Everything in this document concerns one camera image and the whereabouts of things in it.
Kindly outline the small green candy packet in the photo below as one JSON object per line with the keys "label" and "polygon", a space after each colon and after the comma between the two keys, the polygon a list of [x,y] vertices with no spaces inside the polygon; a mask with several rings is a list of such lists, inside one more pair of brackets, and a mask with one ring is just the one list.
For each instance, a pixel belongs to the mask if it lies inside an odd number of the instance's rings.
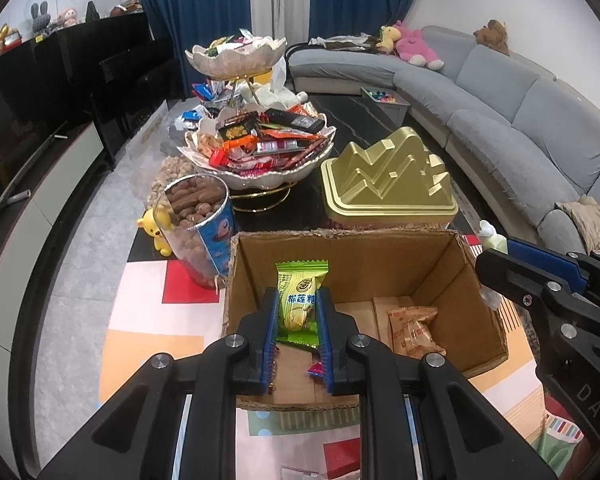
{"label": "small green candy packet", "polygon": [[324,259],[276,263],[277,340],[282,344],[317,348],[316,296],[328,270]]}

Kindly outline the pale green jelly cup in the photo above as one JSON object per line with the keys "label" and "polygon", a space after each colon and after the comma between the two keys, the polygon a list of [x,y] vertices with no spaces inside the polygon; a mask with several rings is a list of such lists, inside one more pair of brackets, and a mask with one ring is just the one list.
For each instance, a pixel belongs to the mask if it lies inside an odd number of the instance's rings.
{"label": "pale green jelly cup", "polygon": [[500,234],[489,221],[479,222],[478,240],[484,250],[493,249],[503,254],[508,253],[507,237]]}

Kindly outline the gold fortune biscuits bag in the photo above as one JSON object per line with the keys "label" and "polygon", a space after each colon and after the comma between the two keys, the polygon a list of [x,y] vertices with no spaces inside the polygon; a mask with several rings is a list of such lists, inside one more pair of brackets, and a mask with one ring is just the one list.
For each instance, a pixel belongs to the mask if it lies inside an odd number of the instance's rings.
{"label": "gold fortune biscuits bag", "polygon": [[402,307],[388,313],[392,350],[399,356],[420,360],[428,353],[446,356],[430,332],[429,325],[438,315],[436,307]]}

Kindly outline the red hawthorn snack packet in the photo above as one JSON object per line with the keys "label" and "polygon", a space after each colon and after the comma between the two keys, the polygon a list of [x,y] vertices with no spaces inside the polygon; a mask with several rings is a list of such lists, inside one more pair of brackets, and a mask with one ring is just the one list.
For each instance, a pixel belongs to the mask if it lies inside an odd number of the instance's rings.
{"label": "red hawthorn snack packet", "polygon": [[306,370],[306,374],[312,379],[324,382],[328,372],[328,366],[326,365],[325,360],[317,354],[312,354],[311,359],[312,362]]}

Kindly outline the clear packet yellow cake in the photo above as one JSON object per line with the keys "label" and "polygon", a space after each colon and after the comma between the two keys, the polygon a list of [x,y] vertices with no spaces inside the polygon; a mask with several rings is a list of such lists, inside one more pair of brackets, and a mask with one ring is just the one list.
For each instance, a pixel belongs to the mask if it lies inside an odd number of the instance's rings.
{"label": "clear packet yellow cake", "polygon": [[297,467],[280,467],[280,478],[282,480],[323,480],[323,475],[316,470],[297,468]]}

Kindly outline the beige blanket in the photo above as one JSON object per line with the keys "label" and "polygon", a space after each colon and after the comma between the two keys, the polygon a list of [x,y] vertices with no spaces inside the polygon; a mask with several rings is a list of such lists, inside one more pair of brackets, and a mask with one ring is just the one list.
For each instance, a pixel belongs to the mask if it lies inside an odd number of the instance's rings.
{"label": "beige blanket", "polygon": [[600,203],[593,196],[582,195],[575,202],[557,203],[576,226],[586,252],[600,252]]}

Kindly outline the brown cardboard box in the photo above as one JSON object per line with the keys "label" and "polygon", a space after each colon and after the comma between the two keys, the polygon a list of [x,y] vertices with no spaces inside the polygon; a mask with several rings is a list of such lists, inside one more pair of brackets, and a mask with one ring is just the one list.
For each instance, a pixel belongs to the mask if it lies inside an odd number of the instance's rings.
{"label": "brown cardboard box", "polygon": [[230,243],[224,330],[233,333],[277,283],[276,263],[323,259],[324,287],[358,329],[392,344],[388,313],[406,306],[437,308],[430,332],[466,377],[508,358],[504,328],[480,296],[475,255],[451,230],[277,231],[239,233]]}

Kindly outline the clear jar of chocolates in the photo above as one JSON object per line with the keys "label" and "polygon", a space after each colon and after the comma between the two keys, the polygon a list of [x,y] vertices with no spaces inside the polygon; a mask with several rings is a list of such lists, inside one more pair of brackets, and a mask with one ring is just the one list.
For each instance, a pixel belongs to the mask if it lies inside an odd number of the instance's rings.
{"label": "clear jar of chocolates", "polygon": [[237,229],[230,190],[213,174],[189,174],[168,184],[152,208],[172,254],[192,280],[208,289],[224,286],[230,241]]}

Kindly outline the grey sectional sofa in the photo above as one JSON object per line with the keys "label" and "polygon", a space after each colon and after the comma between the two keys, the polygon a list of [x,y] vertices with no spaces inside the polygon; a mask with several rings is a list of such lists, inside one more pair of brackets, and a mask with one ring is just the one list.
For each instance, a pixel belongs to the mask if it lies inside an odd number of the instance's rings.
{"label": "grey sectional sofa", "polygon": [[425,27],[424,39],[441,56],[440,70],[308,44],[289,49],[288,70],[299,91],[398,92],[507,234],[554,252],[587,252],[571,211],[588,198],[600,204],[600,110],[528,58],[443,27]]}

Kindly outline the colourful patterned tablecloth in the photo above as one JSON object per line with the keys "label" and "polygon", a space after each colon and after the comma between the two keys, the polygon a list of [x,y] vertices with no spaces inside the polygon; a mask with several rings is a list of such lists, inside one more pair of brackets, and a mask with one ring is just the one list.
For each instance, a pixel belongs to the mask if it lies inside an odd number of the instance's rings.
{"label": "colourful patterned tablecloth", "polygon": [[[193,356],[219,339],[224,304],[224,292],[196,285],[181,263],[159,256],[148,235],[137,232],[106,330],[99,400],[106,402],[154,354]],[[508,358],[471,382],[556,474],[570,474],[582,431],[544,393],[514,305],[503,301],[498,316]],[[238,478],[280,479],[281,466],[316,470],[324,479],[360,475],[358,410],[306,374],[311,356],[280,347],[273,393],[254,410],[239,410]]]}

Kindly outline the yellow bear figurine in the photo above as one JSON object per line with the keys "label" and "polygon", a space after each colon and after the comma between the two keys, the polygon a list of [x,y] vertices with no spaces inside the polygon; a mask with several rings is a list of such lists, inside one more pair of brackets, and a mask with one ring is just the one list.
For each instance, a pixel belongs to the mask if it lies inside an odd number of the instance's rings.
{"label": "yellow bear figurine", "polygon": [[173,252],[164,232],[172,229],[172,220],[166,205],[155,205],[147,209],[144,214],[136,220],[136,226],[143,230],[154,242],[155,251],[164,258],[171,257]]}

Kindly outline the gold mountain lid tin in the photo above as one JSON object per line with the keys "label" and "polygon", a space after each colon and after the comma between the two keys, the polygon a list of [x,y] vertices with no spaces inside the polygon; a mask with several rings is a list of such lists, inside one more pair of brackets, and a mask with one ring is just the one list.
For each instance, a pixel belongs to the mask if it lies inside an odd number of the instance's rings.
{"label": "gold mountain lid tin", "polygon": [[443,160],[411,127],[369,148],[349,143],[321,164],[329,221],[339,229],[446,228],[458,213]]}

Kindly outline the two tier snack tray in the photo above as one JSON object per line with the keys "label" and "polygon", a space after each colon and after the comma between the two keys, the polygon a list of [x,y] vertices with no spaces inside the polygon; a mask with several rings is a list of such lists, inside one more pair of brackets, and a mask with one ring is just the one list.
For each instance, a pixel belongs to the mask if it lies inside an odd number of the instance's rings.
{"label": "two tier snack tray", "polygon": [[256,36],[247,29],[195,44],[189,64],[206,77],[192,87],[199,103],[174,120],[186,133],[181,152],[199,171],[210,172],[232,191],[287,191],[328,157],[336,128],[314,105],[265,108],[254,84],[265,84],[287,51],[285,38]]}

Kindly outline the clear bag of nuts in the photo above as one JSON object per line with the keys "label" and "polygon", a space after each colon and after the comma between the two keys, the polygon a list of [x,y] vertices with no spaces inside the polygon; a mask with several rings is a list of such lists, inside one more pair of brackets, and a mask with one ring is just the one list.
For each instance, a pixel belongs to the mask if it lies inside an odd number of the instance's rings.
{"label": "clear bag of nuts", "polygon": [[160,200],[168,184],[195,172],[194,164],[181,152],[186,146],[184,131],[163,126],[141,131],[129,145],[130,189],[146,209]]}

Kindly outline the grey storage bin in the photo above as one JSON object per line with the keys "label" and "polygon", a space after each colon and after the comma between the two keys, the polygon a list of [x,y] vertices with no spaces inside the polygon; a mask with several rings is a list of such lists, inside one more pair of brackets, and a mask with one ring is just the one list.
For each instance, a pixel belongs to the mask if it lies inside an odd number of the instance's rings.
{"label": "grey storage bin", "polygon": [[399,128],[404,123],[411,104],[395,91],[362,87],[360,89],[362,101],[378,117],[385,119],[393,127]]}

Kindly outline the white plush tissue holder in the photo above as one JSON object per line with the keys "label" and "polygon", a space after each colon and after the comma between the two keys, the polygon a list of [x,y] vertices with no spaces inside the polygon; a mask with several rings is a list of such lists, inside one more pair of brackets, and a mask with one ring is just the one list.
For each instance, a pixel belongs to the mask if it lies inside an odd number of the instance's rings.
{"label": "white plush tissue holder", "polygon": [[288,89],[286,80],[287,64],[284,58],[280,58],[272,67],[268,82],[254,84],[254,93],[258,102],[265,108],[276,108],[276,110],[289,110],[296,105],[306,104],[309,101],[306,92],[296,93]]}

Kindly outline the brown teddy bear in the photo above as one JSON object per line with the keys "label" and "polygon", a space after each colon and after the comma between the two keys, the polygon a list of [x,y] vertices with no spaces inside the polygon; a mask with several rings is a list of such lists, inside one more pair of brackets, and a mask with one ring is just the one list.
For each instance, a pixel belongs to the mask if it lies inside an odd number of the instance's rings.
{"label": "brown teddy bear", "polygon": [[477,44],[509,56],[506,26],[498,20],[490,20],[486,26],[474,31]]}

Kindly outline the pink plush toy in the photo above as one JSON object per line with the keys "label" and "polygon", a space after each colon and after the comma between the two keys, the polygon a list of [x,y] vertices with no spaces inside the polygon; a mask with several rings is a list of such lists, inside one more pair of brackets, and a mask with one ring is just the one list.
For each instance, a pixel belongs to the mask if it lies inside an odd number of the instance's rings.
{"label": "pink plush toy", "polygon": [[396,40],[394,50],[402,61],[435,72],[442,70],[444,62],[428,46],[420,29],[409,29],[401,21],[396,21],[394,27],[400,32],[400,38]]}

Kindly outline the grey tv cabinet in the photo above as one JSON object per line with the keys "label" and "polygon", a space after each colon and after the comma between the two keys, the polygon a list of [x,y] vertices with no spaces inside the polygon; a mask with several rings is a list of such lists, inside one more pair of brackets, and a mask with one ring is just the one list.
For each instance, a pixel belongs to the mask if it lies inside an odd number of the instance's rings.
{"label": "grey tv cabinet", "polygon": [[30,196],[3,209],[14,214],[0,240],[0,459],[17,472],[14,434],[9,421],[8,384],[15,352],[15,333],[31,275],[61,211],[87,171],[104,154],[94,125],[63,139],[53,138],[21,183]]}

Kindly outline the yellow plush toy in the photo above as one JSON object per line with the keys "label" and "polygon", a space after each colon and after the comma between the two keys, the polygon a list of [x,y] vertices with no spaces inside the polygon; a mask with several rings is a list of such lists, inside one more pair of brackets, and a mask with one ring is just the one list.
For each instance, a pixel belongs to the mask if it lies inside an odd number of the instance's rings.
{"label": "yellow plush toy", "polygon": [[394,46],[401,39],[400,29],[394,26],[381,26],[375,50],[382,54],[391,54]]}

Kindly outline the black piano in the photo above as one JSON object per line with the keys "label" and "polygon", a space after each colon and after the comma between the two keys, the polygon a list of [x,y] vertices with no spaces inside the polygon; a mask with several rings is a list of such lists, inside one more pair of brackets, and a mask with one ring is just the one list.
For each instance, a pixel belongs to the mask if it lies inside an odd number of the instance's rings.
{"label": "black piano", "polygon": [[74,25],[54,39],[64,66],[62,95],[94,124],[110,162],[143,119],[182,96],[172,40],[151,36],[143,13]]}

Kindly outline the blue curtain left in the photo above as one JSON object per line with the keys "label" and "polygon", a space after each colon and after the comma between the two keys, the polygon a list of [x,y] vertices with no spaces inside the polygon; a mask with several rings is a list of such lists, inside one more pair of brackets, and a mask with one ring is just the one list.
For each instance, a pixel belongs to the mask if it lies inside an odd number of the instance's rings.
{"label": "blue curtain left", "polygon": [[189,64],[185,52],[195,44],[206,46],[216,38],[239,29],[252,29],[250,0],[140,0],[157,38],[172,40],[174,58],[180,66],[182,92],[204,80]]}

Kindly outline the grey bunny plush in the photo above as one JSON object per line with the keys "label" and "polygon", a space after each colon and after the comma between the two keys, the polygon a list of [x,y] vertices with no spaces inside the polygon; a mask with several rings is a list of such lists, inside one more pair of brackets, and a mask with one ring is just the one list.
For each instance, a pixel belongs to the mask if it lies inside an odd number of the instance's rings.
{"label": "grey bunny plush", "polygon": [[46,27],[50,24],[50,14],[48,13],[48,3],[42,1],[41,3],[34,2],[30,7],[31,21],[32,21],[32,34],[34,36],[41,35]]}

